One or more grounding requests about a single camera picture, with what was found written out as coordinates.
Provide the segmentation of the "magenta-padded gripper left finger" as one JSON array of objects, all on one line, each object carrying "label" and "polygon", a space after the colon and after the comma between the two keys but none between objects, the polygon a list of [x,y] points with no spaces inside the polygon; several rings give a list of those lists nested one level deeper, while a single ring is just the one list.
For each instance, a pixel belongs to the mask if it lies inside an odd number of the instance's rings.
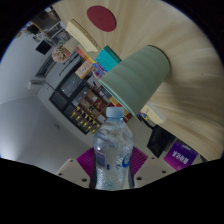
[{"label": "magenta-padded gripper left finger", "polygon": [[77,159],[68,159],[56,175],[83,188],[94,188],[96,186],[94,149],[88,149]]}]

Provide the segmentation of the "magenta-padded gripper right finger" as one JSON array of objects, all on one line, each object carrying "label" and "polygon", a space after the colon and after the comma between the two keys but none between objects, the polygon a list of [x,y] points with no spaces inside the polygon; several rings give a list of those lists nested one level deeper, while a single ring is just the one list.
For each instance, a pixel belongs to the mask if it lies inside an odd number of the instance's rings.
[{"label": "magenta-padded gripper right finger", "polygon": [[129,187],[141,188],[157,181],[169,172],[155,157],[148,157],[137,147],[133,148],[130,159],[130,172],[128,174]]}]

